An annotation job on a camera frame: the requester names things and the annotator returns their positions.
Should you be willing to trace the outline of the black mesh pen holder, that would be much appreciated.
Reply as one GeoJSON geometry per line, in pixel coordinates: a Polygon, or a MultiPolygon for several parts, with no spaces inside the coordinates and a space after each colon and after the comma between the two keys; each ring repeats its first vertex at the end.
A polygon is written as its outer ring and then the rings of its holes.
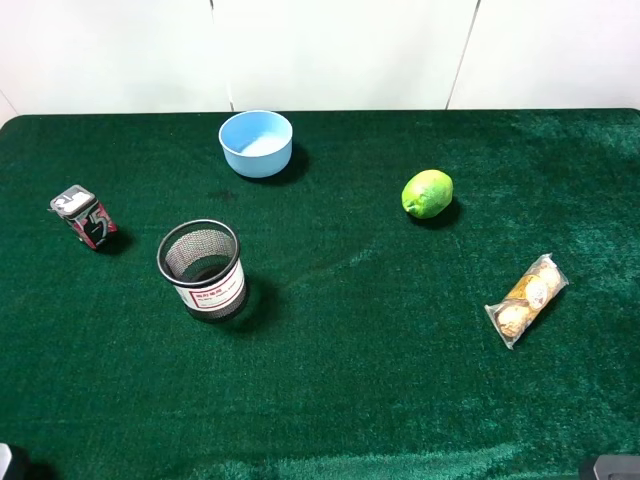
{"type": "Polygon", "coordinates": [[[223,323],[238,315],[247,299],[240,251],[240,241],[228,225],[197,219],[164,236],[156,263],[193,318],[223,323]]]}

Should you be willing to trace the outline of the black red gum box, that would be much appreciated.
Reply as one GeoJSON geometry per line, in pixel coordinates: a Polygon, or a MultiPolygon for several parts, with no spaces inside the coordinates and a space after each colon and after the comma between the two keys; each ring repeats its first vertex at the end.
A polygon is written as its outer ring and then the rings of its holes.
{"type": "Polygon", "coordinates": [[[79,184],[55,196],[50,201],[50,210],[92,250],[97,250],[118,231],[116,223],[96,195],[79,184]]]}

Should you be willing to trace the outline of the black white object bottom left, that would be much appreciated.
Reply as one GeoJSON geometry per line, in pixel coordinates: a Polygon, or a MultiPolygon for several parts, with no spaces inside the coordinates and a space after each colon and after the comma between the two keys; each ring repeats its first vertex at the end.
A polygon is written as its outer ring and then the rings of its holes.
{"type": "Polygon", "coordinates": [[[0,444],[0,480],[24,480],[29,466],[30,459],[24,449],[0,444]]]}

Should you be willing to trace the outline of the green velvet table cloth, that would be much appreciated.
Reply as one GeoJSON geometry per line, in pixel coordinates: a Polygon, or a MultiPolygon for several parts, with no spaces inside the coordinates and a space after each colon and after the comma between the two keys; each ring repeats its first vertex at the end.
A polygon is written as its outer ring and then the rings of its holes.
{"type": "Polygon", "coordinates": [[[639,450],[635,110],[293,113],[251,181],[221,114],[1,130],[1,438],[34,479],[565,479],[639,450]],[[424,170],[447,208],[405,212],[424,170]],[[50,210],[72,185],[118,231],[50,210]],[[178,225],[237,235],[241,312],[161,275],[178,225]],[[484,310],[551,253],[569,284],[509,350],[484,310]]]}

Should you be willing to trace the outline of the clear pack of gold chocolates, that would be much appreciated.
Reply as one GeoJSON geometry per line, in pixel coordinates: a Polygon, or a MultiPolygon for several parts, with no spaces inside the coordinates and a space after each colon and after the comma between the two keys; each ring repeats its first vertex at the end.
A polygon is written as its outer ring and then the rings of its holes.
{"type": "Polygon", "coordinates": [[[551,253],[538,257],[497,304],[485,305],[492,325],[509,350],[540,312],[569,284],[551,253]]]}

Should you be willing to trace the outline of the light blue plastic bowl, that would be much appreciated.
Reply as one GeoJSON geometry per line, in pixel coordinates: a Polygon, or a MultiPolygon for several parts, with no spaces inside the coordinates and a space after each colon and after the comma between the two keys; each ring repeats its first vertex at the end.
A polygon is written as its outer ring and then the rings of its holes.
{"type": "Polygon", "coordinates": [[[279,113],[251,110],[227,119],[218,140],[227,164],[239,175],[266,178],[281,172],[292,156],[293,127],[279,113]]]}

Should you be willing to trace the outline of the green lime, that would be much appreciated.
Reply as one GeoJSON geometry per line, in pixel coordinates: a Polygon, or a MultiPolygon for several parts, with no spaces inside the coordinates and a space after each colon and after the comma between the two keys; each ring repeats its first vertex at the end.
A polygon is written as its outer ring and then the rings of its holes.
{"type": "Polygon", "coordinates": [[[440,170],[424,170],[411,178],[401,193],[402,207],[418,219],[440,214],[453,198],[453,181],[440,170]]]}

